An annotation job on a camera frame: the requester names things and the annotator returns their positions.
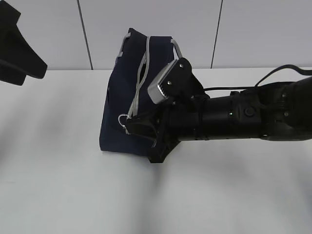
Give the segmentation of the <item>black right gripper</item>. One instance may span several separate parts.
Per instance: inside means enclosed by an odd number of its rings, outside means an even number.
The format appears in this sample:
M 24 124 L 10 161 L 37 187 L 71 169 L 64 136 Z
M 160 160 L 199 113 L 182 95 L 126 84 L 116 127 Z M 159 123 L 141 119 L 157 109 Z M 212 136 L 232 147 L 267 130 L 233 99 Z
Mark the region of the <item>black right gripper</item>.
M 148 151 L 151 163 L 163 163 L 182 141 L 208 140 L 204 124 L 207 94 L 197 95 L 183 102 L 165 102 L 157 111 L 145 112 L 126 119 L 129 134 L 154 141 Z

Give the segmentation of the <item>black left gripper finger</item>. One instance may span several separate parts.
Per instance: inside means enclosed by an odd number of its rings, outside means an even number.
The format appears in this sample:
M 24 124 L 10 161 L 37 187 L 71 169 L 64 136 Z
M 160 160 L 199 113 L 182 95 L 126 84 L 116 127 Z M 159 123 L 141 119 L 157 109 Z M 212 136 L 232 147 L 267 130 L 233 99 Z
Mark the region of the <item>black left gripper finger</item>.
M 24 84 L 26 74 L 10 67 L 6 63 L 0 63 L 0 80 L 13 85 L 22 86 Z
M 0 2 L 0 62 L 6 63 L 26 76 L 43 78 L 47 64 L 26 42 L 18 29 L 21 13 L 2 0 Z

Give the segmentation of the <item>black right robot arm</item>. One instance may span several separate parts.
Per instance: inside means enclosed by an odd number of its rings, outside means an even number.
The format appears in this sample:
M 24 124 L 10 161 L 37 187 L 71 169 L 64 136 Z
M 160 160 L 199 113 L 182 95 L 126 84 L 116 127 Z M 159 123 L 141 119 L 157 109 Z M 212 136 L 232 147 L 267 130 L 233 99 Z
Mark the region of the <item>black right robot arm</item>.
M 162 163 L 182 141 L 310 140 L 312 79 L 275 82 L 215 98 L 199 90 L 190 97 L 171 97 L 124 125 L 130 134 L 152 141 L 147 150 L 151 163 Z

